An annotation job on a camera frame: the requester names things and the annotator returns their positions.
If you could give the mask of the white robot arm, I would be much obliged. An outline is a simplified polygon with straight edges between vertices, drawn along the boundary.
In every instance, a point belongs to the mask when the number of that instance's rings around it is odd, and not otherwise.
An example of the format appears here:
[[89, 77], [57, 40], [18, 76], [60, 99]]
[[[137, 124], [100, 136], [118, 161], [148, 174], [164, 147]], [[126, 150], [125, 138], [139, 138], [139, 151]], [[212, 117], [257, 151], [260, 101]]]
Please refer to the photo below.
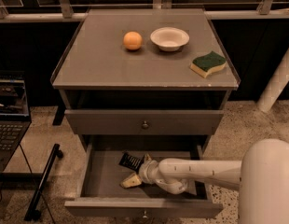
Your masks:
[[154, 161], [124, 154], [119, 164], [133, 170], [123, 188], [146, 183], [181, 194], [195, 180], [236, 190], [239, 224], [289, 224], [289, 143], [282, 140], [261, 140], [240, 161]]

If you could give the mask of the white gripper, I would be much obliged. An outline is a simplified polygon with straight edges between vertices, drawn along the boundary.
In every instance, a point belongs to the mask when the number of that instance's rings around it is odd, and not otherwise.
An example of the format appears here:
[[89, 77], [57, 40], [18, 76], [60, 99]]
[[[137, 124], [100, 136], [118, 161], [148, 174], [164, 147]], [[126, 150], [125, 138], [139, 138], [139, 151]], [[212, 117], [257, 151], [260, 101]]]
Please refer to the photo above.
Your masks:
[[156, 184], [159, 179], [158, 162], [152, 160], [151, 156], [146, 153], [144, 154], [144, 163], [140, 167], [139, 175], [132, 173], [120, 183], [120, 186], [124, 189], [129, 189], [140, 186], [142, 181], [146, 184]]

